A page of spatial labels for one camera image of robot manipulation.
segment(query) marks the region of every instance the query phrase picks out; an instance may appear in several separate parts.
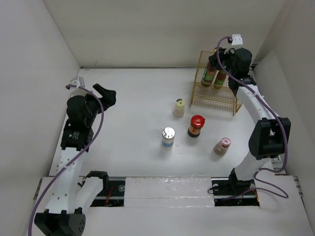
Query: silver lid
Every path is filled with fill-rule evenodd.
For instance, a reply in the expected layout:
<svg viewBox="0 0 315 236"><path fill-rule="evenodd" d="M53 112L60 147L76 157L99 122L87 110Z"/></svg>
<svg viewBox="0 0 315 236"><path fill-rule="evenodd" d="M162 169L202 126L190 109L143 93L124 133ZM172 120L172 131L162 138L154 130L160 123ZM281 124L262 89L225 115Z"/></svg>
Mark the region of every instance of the silver lid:
<svg viewBox="0 0 315 236"><path fill-rule="evenodd" d="M175 136L175 130L167 127L163 130L162 135L165 139L172 139Z"/></svg>

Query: wire rack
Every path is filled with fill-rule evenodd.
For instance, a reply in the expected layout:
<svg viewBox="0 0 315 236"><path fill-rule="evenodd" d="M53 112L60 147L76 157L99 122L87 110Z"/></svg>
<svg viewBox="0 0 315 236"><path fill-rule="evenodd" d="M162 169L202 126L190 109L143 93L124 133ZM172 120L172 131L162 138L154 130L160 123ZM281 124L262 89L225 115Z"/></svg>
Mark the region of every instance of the wire rack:
<svg viewBox="0 0 315 236"><path fill-rule="evenodd" d="M193 104L224 111L231 111L233 112L233 115L235 115L241 108L242 103L234 96L228 87L228 76L224 75L225 81L223 85L216 85L216 88L213 83L217 76L222 76L221 74L218 74L218 71L216 72L212 80L212 84L209 87L204 87L201 84L203 74L209 61L208 57L211 55L213 55L213 53L206 51L201 51L200 53L195 81L193 83L190 106Z"/></svg>

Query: jar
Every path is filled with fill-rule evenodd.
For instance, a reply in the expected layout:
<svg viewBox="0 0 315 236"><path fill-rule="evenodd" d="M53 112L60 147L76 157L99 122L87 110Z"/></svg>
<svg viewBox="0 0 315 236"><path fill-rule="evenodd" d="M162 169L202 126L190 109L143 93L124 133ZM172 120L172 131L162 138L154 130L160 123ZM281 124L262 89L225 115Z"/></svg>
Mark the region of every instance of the jar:
<svg viewBox="0 0 315 236"><path fill-rule="evenodd" d="M200 115L195 115L190 120L190 127L188 129L188 135L196 138L200 135L200 131L205 124L205 118Z"/></svg>
<svg viewBox="0 0 315 236"><path fill-rule="evenodd" d="M173 148L175 139L175 130L170 127L166 127L162 131L162 148L170 150Z"/></svg>
<svg viewBox="0 0 315 236"><path fill-rule="evenodd" d="M220 156L223 156L226 154L228 148L231 145L231 140L229 138L223 138L220 142L218 142L215 147L213 148L213 151Z"/></svg>
<svg viewBox="0 0 315 236"><path fill-rule="evenodd" d="M177 99L174 110L173 110L173 115L181 118L184 116L184 113L185 113L185 101L182 99Z"/></svg>
<svg viewBox="0 0 315 236"><path fill-rule="evenodd" d="M210 62L207 64L207 68L204 71L204 74L201 79L201 84L203 87L209 87L212 84L212 80L216 74L216 70L211 68Z"/></svg>
<svg viewBox="0 0 315 236"><path fill-rule="evenodd" d="M213 87L221 89L226 79L226 73L224 70L220 70L217 74Z"/></svg>

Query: blue label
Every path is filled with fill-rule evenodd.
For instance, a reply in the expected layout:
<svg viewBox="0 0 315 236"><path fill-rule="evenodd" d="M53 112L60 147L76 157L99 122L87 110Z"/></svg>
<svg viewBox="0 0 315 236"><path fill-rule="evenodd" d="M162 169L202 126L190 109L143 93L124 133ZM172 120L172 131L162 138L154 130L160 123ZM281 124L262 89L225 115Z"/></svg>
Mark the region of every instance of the blue label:
<svg viewBox="0 0 315 236"><path fill-rule="evenodd" d="M169 147L173 146L173 144L174 144L174 142L171 142L170 144L167 144L167 143L165 143L165 142L162 141L162 145L163 145L164 147L166 147L166 148L169 148Z"/></svg>

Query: white shaker with blue label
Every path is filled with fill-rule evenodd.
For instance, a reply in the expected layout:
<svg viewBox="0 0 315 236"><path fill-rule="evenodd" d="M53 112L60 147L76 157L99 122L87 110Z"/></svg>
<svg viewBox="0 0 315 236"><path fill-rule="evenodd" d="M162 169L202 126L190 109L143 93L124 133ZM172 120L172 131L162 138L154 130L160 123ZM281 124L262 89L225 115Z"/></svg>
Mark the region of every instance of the white shaker with blue label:
<svg viewBox="0 0 315 236"><path fill-rule="evenodd" d="M167 127L162 132L162 147L166 150L170 150L173 147L175 138L175 130Z"/></svg>

